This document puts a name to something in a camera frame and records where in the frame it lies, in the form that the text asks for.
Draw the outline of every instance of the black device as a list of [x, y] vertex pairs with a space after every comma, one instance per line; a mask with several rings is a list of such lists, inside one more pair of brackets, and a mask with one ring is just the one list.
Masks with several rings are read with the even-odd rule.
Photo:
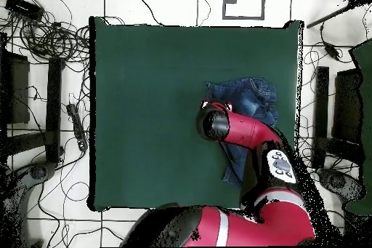
[[7, 59], [10, 68], [10, 87], [12, 88], [12, 96], [9, 104], [8, 124], [24, 123], [30, 121], [30, 113], [25, 105], [28, 105], [28, 73], [30, 72], [30, 63], [27, 57], [16, 53], [7, 52]]
[[83, 125], [78, 114], [78, 109], [74, 104], [66, 105], [67, 113], [73, 120], [73, 132], [75, 138], [78, 141], [78, 149], [81, 152], [85, 152], [88, 149], [88, 141], [86, 140], [86, 135], [84, 132]]
[[31, 20], [41, 21], [44, 9], [25, 0], [7, 0], [5, 8]]
[[[333, 130], [333, 137], [327, 137], [328, 83], [329, 67], [318, 66], [315, 73], [314, 123], [312, 126], [314, 132], [314, 144], [310, 157], [312, 168], [324, 168], [324, 161], [326, 160], [327, 153], [339, 156], [342, 159], [347, 159], [355, 164], [361, 165], [365, 160], [363, 147], [359, 143], [352, 143], [348, 141], [348, 139], [342, 138], [341, 136], [344, 133], [344, 130], [338, 128], [340, 126], [339, 121], [342, 123], [346, 120], [350, 120], [350, 123], [345, 125], [347, 127], [356, 127], [360, 122], [360, 120], [358, 120], [357, 118], [351, 117], [352, 112], [342, 112], [342, 109], [345, 108], [344, 105], [347, 105], [347, 107], [353, 106], [353, 104], [346, 99], [355, 93], [355, 85], [346, 84], [346, 86], [344, 86], [343, 89], [350, 89], [353, 91], [349, 92], [347, 95], [342, 94], [340, 90], [336, 89], [335, 96], [338, 100], [338, 110], [335, 110], [335, 116], [333, 120], [333, 126], [335, 127], [335, 129]], [[357, 134], [356, 129], [353, 132], [353, 137], [357, 137], [355, 132]]]
[[[65, 63], [58, 57], [49, 59], [46, 131], [8, 137], [12, 64], [6, 44], [7, 35], [0, 33], [0, 247], [31, 247], [26, 220], [28, 198], [34, 186], [54, 175], [63, 154], [60, 146], [60, 93]], [[8, 156], [41, 146], [45, 146], [45, 162], [15, 171], [7, 169]]]
[[363, 112], [359, 93], [361, 84], [362, 73], [356, 68], [337, 73], [332, 137], [361, 144]]

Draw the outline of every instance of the black cable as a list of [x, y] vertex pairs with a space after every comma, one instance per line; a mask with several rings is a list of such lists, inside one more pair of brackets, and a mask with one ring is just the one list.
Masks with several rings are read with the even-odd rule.
[[365, 40], [368, 40], [368, 29], [367, 29], [367, 23], [365, 23], [364, 20], [365, 20], [365, 16], [367, 15], [368, 10], [370, 10], [371, 7], [372, 7], [372, 4], [367, 8], [362, 18], [362, 24], [365, 30]]
[[[328, 55], [328, 53], [326, 53], [325, 55], [320, 55], [317, 50], [314, 50], [314, 46], [317, 46], [319, 44], [323, 44], [323, 47], [325, 46], [325, 42], [324, 41], [320, 41], [320, 42], [316, 43], [315, 45], [313, 45], [310, 48], [310, 51], [304, 56], [304, 59], [303, 59], [304, 64], [306, 64], [306, 65], [312, 65], [313, 72], [312, 72], [312, 75], [311, 75], [310, 80], [307, 81], [307, 82], [305, 82], [302, 85], [302, 89], [306, 89], [307, 87], [309, 87], [312, 90], [312, 92], [314, 92], [314, 93], [315, 93], [315, 91], [312, 88], [312, 83], [314, 82], [313, 80], [315, 79], [315, 75], [316, 75], [316, 72], [317, 72], [317, 67], [318, 67], [319, 61], [322, 58], [324, 58], [325, 56]], [[312, 175], [316, 174], [316, 169], [312, 169], [310, 157], [311, 157], [312, 154], [314, 154], [316, 152], [315, 152], [315, 149], [312, 147], [312, 144], [309, 142], [309, 140], [312, 140], [313, 139], [313, 137], [310, 137], [310, 128], [312, 126], [309, 126], [309, 120], [308, 120], [308, 118], [306, 116], [304, 116], [302, 114], [302, 110], [304, 110], [306, 107], [312, 105], [313, 103], [314, 103], [314, 100], [312, 102], [310, 102], [310, 103], [302, 106], [301, 109], [300, 109], [300, 113], [299, 113], [300, 119], [301, 120], [304, 120], [304, 122], [300, 124], [300, 130], [301, 131], [305, 131], [306, 132], [306, 135], [304, 135], [304, 136], [301, 136], [300, 135], [299, 136], [299, 139], [298, 139], [299, 142], [298, 142], [298, 147], [297, 147], [302, 152], [301, 155], [302, 155], [303, 160], [307, 162], [307, 168], [309, 168], [308, 169], [308, 172], [309, 172], [309, 174], [310, 174], [311, 177], [312, 177]], [[313, 152], [313, 153], [310, 154], [309, 156], [307, 156], [306, 153], [305, 153], [306, 150], [310, 150], [310, 152]], [[331, 169], [339, 169], [336, 166], [341, 162], [342, 159], [340, 159], [338, 156], [332, 156], [330, 154], [326, 154], [326, 156], [327, 157], [332, 157], [332, 158], [335, 158], [336, 159], [335, 162], [332, 164]], [[350, 167], [346, 167], [344, 169], [349, 169], [351, 171], [351, 169], [353, 168], [353, 166], [351, 165]]]
[[211, 14], [211, 5], [209, 5], [209, 3], [208, 3], [207, 0], [204, 0], [204, 1], [205, 1], [205, 2], [208, 4], [208, 6], [209, 6], [209, 12], [208, 12], [208, 15], [206, 16], [206, 18], [203, 19], [203, 21], [201, 22], [201, 24], [200, 24], [199, 26], [201, 26], [201, 25], [204, 23], [204, 21], [208, 20], [208, 19], [209, 19], [209, 15]]
[[164, 25], [163, 23], [160, 23], [160, 22], [158, 22], [158, 21], [156, 20], [156, 18], [155, 18], [155, 16], [154, 16], [154, 13], [153, 13], [152, 9], [148, 6], [148, 4], [145, 2], [145, 0], [141, 0], [141, 1], [142, 1], [143, 4], [146, 5], [146, 7], [150, 10], [150, 13], [151, 13], [151, 15], [153, 16], [154, 21], [155, 21], [157, 24], [159, 24], [159, 25]]
[[40, 192], [40, 195], [39, 195], [39, 198], [38, 198], [38, 203], [37, 205], [39, 206], [39, 209], [45, 214], [45, 215], [48, 215], [50, 216], [51, 218], [54, 218], [57, 222], [58, 222], [58, 227], [57, 227], [57, 230], [53, 233], [52, 237], [50, 238], [50, 240], [48, 241], [48, 244], [46, 246], [46, 248], [49, 248], [50, 247], [50, 243], [52, 242], [54, 236], [57, 234], [57, 231], [58, 229], [60, 228], [60, 221], [53, 215], [49, 214], [48, 212], [45, 212], [44, 209], [41, 207], [40, 205], [40, 199], [41, 199], [41, 196], [43, 195], [43, 192], [44, 192], [44, 182], [41, 184], [41, 192]]
[[102, 229], [105, 229], [105, 230], [110, 231], [111, 234], [112, 234], [113, 236], [115, 236], [117, 239], [119, 239], [119, 240], [121, 240], [121, 241], [124, 240], [124, 238], [122, 238], [122, 237], [118, 236], [117, 234], [115, 234], [111, 229], [109, 229], [109, 228], [107, 228], [107, 227], [100, 227], [100, 228], [98, 228], [98, 229], [96, 229], [96, 230], [93, 230], [93, 231], [89, 231], [89, 232], [81, 232], [81, 233], [77, 233], [77, 234], [75, 234], [75, 235], [71, 238], [70, 243], [68, 243], [68, 247], [71, 245], [73, 239], [76, 238], [77, 236], [83, 236], [83, 235], [87, 235], [87, 234], [92, 234], [92, 233], [95, 233], [95, 232], [101, 231]]
[[341, 63], [351, 63], [352, 60], [347, 61], [347, 62], [340, 60], [344, 56], [342, 49], [336, 48], [336, 46], [334, 46], [333, 44], [330, 44], [327, 41], [324, 41], [323, 29], [324, 29], [324, 23], [322, 23], [322, 25], [320, 26], [320, 38], [322, 39], [326, 52], [336, 61], [339, 61]]

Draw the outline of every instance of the red robot arm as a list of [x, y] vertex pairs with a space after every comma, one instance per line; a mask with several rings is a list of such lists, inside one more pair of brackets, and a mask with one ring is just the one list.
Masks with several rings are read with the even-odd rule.
[[[211, 100], [201, 103], [197, 130], [207, 140], [250, 149], [240, 196], [243, 210], [177, 205], [150, 210], [121, 247], [293, 246], [315, 238], [296, 171], [272, 129], [234, 113], [229, 103]], [[245, 212], [254, 212], [254, 220]]]

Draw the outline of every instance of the green table surface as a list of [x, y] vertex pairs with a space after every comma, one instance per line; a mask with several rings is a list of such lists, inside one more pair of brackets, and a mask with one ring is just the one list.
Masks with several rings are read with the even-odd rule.
[[363, 75], [359, 91], [363, 102], [361, 140], [365, 161], [359, 169], [359, 174], [363, 178], [367, 194], [363, 200], [348, 203], [346, 208], [354, 214], [372, 215], [372, 41], [356, 46], [351, 53]]
[[300, 22], [287, 28], [96, 25], [98, 207], [238, 207], [226, 159], [195, 117], [207, 81], [263, 78], [277, 88], [277, 127], [294, 142]]

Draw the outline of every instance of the denim fabric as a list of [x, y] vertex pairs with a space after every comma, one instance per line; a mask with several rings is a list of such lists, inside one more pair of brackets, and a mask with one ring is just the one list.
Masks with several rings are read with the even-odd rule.
[[[278, 112], [273, 108], [276, 88], [263, 79], [242, 78], [220, 84], [207, 83], [206, 97], [208, 100], [217, 98], [231, 102], [233, 112], [258, 119], [271, 127], [278, 120]], [[231, 163], [231, 166], [227, 165], [222, 181], [241, 188], [248, 149], [227, 143], [221, 145]]]

